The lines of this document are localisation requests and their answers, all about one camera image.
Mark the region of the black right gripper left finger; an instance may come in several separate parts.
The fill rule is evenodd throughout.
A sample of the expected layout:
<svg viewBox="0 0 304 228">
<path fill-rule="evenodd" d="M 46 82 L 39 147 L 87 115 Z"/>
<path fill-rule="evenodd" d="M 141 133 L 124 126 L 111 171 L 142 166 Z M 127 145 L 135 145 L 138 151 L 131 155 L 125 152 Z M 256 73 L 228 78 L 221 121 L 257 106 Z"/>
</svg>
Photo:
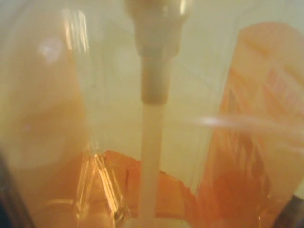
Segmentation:
<svg viewBox="0 0 304 228">
<path fill-rule="evenodd" d="M 31 217 L 2 154 L 0 154 L 0 202 L 14 228 L 31 227 Z"/>
</svg>

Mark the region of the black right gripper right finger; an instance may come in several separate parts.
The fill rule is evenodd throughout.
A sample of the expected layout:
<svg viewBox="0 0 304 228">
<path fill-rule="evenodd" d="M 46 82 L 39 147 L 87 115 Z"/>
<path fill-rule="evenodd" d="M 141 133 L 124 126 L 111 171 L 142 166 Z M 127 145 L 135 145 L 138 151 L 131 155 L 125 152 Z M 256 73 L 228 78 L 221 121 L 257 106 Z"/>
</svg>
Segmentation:
<svg viewBox="0 0 304 228">
<path fill-rule="evenodd" d="M 304 200 L 293 195 L 273 224 L 274 228 L 304 228 Z"/>
</svg>

